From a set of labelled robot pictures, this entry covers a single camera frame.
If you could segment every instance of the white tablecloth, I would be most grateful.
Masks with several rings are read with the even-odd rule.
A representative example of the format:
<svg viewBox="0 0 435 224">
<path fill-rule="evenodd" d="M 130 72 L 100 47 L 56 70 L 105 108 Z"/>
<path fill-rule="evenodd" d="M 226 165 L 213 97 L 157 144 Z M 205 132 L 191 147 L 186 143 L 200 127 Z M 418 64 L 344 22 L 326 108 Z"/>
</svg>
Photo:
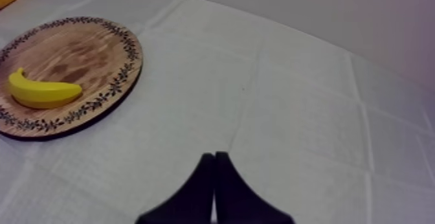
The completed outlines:
<svg viewBox="0 0 435 224">
<path fill-rule="evenodd" d="M 134 223 L 217 150 L 297 223 L 435 223 L 430 92 L 203 0 L 18 0 L 0 11 L 0 46 L 70 16 L 130 28 L 143 72 L 88 129 L 51 142 L 0 136 L 0 223 Z"/>
</svg>

